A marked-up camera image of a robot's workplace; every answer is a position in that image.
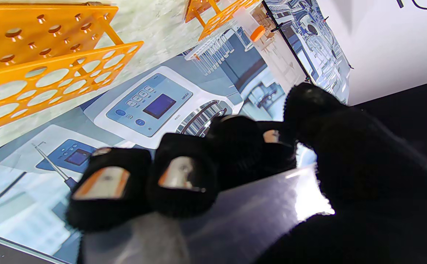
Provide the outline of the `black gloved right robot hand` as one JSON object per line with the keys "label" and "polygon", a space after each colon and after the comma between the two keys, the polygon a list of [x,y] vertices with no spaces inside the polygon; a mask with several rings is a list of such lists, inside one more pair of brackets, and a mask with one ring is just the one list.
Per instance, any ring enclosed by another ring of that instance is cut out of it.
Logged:
{"label": "black gloved right robot hand", "polygon": [[195,217],[220,191],[296,168],[317,155],[334,214],[297,224],[255,264],[427,264],[427,159],[375,118],[310,83],[286,97],[283,121],[215,117],[204,137],[167,133],[150,152],[103,147],[71,190],[66,222],[101,232],[159,212]]}

